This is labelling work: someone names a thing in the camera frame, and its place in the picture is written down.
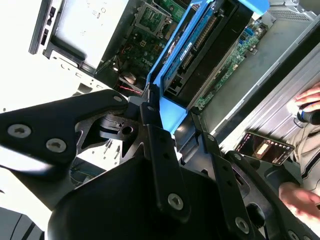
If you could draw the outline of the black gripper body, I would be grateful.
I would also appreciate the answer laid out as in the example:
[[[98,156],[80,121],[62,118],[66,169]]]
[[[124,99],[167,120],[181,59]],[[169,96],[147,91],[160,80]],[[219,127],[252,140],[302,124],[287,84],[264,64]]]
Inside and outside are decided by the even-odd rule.
[[[159,212],[151,163],[129,160],[69,192],[50,217],[50,240],[248,240],[245,210],[224,209],[218,186],[181,167],[190,201],[187,222]]]

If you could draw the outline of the person's right hand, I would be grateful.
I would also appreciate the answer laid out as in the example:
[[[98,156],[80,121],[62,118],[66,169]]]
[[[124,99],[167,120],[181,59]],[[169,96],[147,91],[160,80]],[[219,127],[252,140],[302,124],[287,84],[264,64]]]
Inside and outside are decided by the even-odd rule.
[[[299,107],[307,105],[303,108],[304,112],[313,112],[320,109],[320,83],[303,92],[295,99],[295,104]]]

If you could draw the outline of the person's left hand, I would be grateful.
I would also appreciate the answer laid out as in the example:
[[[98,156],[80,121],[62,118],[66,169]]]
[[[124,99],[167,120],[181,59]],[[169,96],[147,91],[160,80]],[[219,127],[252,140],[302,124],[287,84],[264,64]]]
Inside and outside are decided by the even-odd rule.
[[[320,197],[291,182],[285,182],[278,189],[279,199],[296,216],[320,219]]]

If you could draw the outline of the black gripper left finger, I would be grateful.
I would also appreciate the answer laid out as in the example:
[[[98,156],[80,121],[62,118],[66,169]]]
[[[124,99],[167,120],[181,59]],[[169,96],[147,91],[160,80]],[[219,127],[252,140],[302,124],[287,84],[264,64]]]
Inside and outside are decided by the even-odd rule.
[[[160,90],[147,88],[137,103],[112,89],[2,113],[1,166],[48,182],[64,179],[76,156],[108,139],[122,142],[120,162],[144,158],[152,166],[153,206],[185,223],[191,207],[173,141],[163,129]]]

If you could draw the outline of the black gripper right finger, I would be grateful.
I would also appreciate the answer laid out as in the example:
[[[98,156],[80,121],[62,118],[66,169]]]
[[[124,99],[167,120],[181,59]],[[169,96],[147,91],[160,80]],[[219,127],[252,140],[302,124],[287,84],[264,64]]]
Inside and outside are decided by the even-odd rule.
[[[197,107],[191,108],[198,142],[213,168],[219,203],[223,211],[224,240],[312,240],[314,233],[298,220],[281,202],[256,170],[235,151],[221,155],[216,139],[205,132]],[[265,216],[265,234],[261,234],[248,214],[247,205],[256,204]]]

